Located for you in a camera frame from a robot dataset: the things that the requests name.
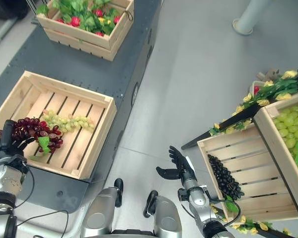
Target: black cable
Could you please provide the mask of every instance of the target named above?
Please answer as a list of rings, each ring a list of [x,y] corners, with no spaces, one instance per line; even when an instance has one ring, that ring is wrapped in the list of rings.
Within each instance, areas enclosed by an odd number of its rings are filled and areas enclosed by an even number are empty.
[[[26,222],[28,222],[28,221],[34,219],[34,218],[45,217],[45,216],[52,215],[52,214],[59,213],[59,212],[65,212],[66,215],[67,215],[66,225],[65,225],[64,231],[63,231],[62,236],[61,236],[61,238],[63,238],[63,236],[64,236],[64,234],[65,234],[65,232],[66,232],[66,229],[67,229],[67,227],[68,227],[68,223],[69,223],[69,212],[68,212],[67,210],[60,210],[60,211],[51,212],[51,213],[44,214],[44,215],[40,215],[40,216],[36,216],[36,217],[31,217],[31,218],[25,220],[24,222],[21,222],[20,224],[18,224],[18,225],[16,225],[16,226],[17,226],[17,227],[18,227],[18,226],[21,226],[22,224],[24,224],[24,223],[26,223]]]
[[[209,194],[209,191],[207,191],[205,189],[204,192],[205,192],[205,194],[207,195],[207,197],[209,198],[210,201],[213,201],[213,202],[228,202],[228,203],[234,204],[238,208],[238,214],[237,214],[237,216],[232,221],[227,222],[226,224],[224,224],[225,227],[231,225],[232,223],[234,223],[239,218],[239,216],[241,214],[241,208],[240,208],[240,206],[236,202],[229,201],[229,200],[213,199],[213,198],[211,198],[211,196]]]
[[[25,166],[27,167],[27,169],[29,170],[29,172],[30,172],[30,174],[31,174],[31,176],[32,176],[32,188],[31,188],[31,192],[30,192],[30,194],[28,195],[28,197],[27,197],[23,202],[21,202],[19,205],[17,205],[15,208],[18,208],[19,206],[21,206],[22,204],[24,204],[24,203],[30,198],[30,196],[32,195],[33,190],[34,190],[35,181],[34,181],[33,173],[32,173],[32,171],[30,170],[30,168],[29,168],[27,165],[25,165]]]

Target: red grapes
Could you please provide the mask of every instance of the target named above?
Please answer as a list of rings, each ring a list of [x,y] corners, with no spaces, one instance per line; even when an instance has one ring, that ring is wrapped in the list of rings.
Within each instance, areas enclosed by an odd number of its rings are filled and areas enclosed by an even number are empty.
[[[58,129],[59,127],[56,125],[50,130],[47,123],[38,118],[19,119],[14,122],[12,139],[13,141],[23,141],[34,137],[38,141],[38,137],[48,136],[50,139],[48,148],[51,150],[50,153],[54,153],[63,144],[63,140],[58,137],[62,132]]]

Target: wooden crate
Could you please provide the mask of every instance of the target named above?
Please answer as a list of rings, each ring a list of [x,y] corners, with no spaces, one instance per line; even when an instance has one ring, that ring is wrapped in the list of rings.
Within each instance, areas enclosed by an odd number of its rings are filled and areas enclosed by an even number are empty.
[[[57,22],[56,19],[61,17],[61,13],[52,7],[53,1],[51,0],[48,3],[50,11],[47,17],[43,14],[37,15],[50,40],[109,61],[114,60],[118,49],[133,25],[133,20],[129,19],[126,11],[134,16],[134,0],[111,0],[108,3],[109,7],[114,7],[121,13],[121,18],[111,34],[109,36],[104,35],[103,37]]]
[[[69,114],[89,117],[95,130],[65,133],[63,145],[53,155],[37,161],[28,159],[28,164],[75,179],[89,178],[117,111],[114,99],[25,71],[0,107],[0,129],[6,119],[39,118],[44,109],[64,117]],[[32,155],[42,155],[36,142],[24,150],[26,158]]]
[[[298,205],[298,167],[272,120],[282,109],[297,104],[298,94],[290,100],[279,101],[261,108],[254,118]]]
[[[198,142],[203,159],[219,199],[224,199],[213,174],[207,154],[218,157],[240,183],[245,193],[236,202],[242,214],[255,221],[297,219],[298,212],[291,196],[256,127],[218,135]],[[225,216],[231,221],[237,214],[222,203]]]

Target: yellow flower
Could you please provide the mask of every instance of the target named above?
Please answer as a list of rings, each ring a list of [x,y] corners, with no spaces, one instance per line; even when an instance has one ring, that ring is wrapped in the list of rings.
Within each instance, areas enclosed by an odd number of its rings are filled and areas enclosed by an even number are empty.
[[[246,97],[243,98],[243,102],[248,102],[249,100],[252,99],[252,95],[249,93]]]
[[[277,101],[281,101],[281,100],[287,100],[292,98],[291,94],[289,93],[283,93],[283,94],[278,94],[278,96],[276,97]]]
[[[241,216],[240,222],[241,223],[246,223],[246,217],[244,215]]]
[[[267,99],[261,99],[261,100],[258,100],[257,103],[264,107],[264,106],[267,106],[269,104],[269,101]]]
[[[282,76],[282,79],[286,79],[286,78],[293,78],[297,75],[297,71],[291,70],[291,71],[286,71],[284,73],[284,75]]]
[[[234,131],[234,128],[231,126],[229,128],[226,129],[226,134],[231,134]]]
[[[274,83],[273,83],[272,80],[270,80],[270,81],[266,81],[266,82],[264,83],[264,87],[269,87],[269,86],[272,86],[272,85],[274,85]]]
[[[258,230],[256,230],[255,227],[253,227],[252,229],[249,230],[249,232],[250,232],[252,235],[255,235],[256,233],[258,233]]]
[[[285,233],[285,234],[287,234],[287,235],[289,235],[289,236],[291,236],[291,235],[293,234],[293,233],[291,233],[287,228],[284,228],[283,233]]]
[[[244,121],[243,125],[244,125],[244,127],[248,127],[251,123],[252,123],[251,120],[246,120],[246,121]]]
[[[260,229],[262,229],[264,231],[268,231],[268,227],[264,223],[260,222],[259,226],[260,226]]]
[[[235,230],[240,227],[240,225],[233,225],[232,226]]]
[[[100,23],[104,24],[105,18],[99,17],[98,20],[100,21]]]
[[[236,108],[236,113],[240,113],[241,111],[243,111],[244,110],[244,106],[237,106],[237,108]]]

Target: black stand leg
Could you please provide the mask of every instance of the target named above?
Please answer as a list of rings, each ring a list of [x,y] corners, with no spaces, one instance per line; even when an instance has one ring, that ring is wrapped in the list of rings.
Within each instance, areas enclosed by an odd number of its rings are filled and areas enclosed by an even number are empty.
[[[240,113],[236,114],[235,116],[227,119],[226,121],[223,121],[222,123],[220,123],[220,130],[225,130],[227,129],[228,127],[238,123],[239,121],[241,120],[246,120],[248,118],[251,118],[253,116],[255,116],[255,114],[258,112],[258,110],[261,108],[260,105],[258,104],[254,104],[252,106],[250,106],[249,108],[246,108],[245,110],[241,111]],[[185,145],[183,145],[181,147],[182,150],[185,150],[185,149],[188,149],[188,148],[191,148],[193,146],[196,146],[197,145],[197,142],[199,140],[203,140],[203,139],[206,139],[206,138],[209,138],[211,137],[212,135],[207,131],[205,132],[204,134],[198,136],[197,138],[191,140],[190,142],[186,143]]]

